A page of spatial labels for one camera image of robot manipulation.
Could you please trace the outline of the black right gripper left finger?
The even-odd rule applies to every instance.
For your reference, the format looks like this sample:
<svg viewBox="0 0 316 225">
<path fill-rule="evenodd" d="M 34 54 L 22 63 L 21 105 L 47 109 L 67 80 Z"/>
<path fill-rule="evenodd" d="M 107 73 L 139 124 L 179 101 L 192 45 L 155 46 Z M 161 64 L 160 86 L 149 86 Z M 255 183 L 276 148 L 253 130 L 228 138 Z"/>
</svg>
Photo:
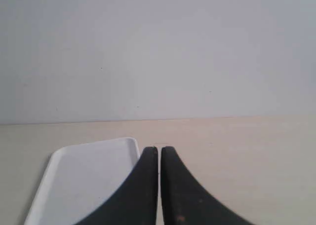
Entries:
<svg viewBox="0 0 316 225">
<path fill-rule="evenodd" d="M 146 147 L 120 187 L 79 225 L 155 225 L 158 205 L 158 150 Z"/>
</svg>

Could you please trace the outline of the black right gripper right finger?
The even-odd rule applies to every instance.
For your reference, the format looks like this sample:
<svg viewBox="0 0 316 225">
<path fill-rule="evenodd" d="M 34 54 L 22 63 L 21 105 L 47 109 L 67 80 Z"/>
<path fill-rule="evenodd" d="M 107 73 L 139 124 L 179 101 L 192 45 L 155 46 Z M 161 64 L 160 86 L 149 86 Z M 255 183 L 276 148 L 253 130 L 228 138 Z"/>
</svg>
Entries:
<svg viewBox="0 0 316 225">
<path fill-rule="evenodd" d="M 248 225 L 194 178 L 174 147 L 163 147 L 160 194 L 165 225 Z"/>
</svg>

